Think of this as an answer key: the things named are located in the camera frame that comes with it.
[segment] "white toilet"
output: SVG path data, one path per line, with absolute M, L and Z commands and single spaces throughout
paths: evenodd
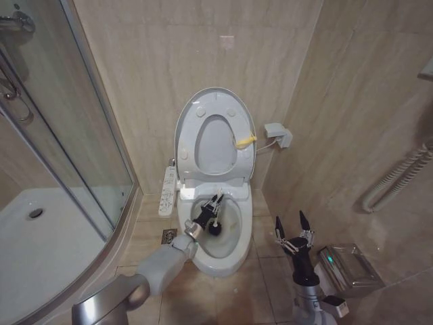
M 252 232 L 250 178 L 256 144 L 247 141 L 242 149 L 235 144 L 253 135 L 254 123 L 247 107 L 224 88 L 196 93 L 177 121 L 177 211 L 182 231 L 186 220 L 198 217 L 204 201 L 219 189 L 224 193 L 219 212 L 222 232 L 213 236 L 206 228 L 193 258 L 194 264 L 211 276 L 233 274 L 248 254 Z

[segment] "bidet control panel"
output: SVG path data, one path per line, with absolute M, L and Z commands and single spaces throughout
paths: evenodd
M 170 217 L 175 203 L 176 188 L 176 167 L 167 166 L 165 168 L 164 184 L 162 185 L 159 215 L 161 217 Z

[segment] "shower drain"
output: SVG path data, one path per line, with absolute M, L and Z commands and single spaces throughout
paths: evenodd
M 28 214 L 28 217 L 30 219 L 36 219 L 37 217 L 40 217 L 42 213 L 43 213 L 43 209 L 35 209 Z
M 177 236 L 177 229 L 164 229 L 162 231 L 161 244 L 170 244 Z

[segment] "beige floor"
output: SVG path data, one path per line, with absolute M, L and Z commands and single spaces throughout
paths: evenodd
M 162 230 L 179 228 L 177 215 L 158 216 L 159 196 L 144 197 L 133 236 L 116 274 L 135 273 L 160 246 Z M 136 324 L 291 324 L 290 264 L 274 242 L 274 219 L 260 191 L 253 193 L 253 240 L 245 263 L 228 278 L 213 278 L 185 264 L 162 296 L 129 313 Z

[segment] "black toilet brush head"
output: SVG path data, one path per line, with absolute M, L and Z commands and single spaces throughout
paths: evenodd
M 214 227 L 214 223 L 210 223 L 210 225 L 208 226 L 209 229 L 209 234 L 213 235 L 213 236 L 218 236 L 221 233 L 221 230 L 223 229 L 221 227 L 221 223 L 216 223 L 216 227 Z

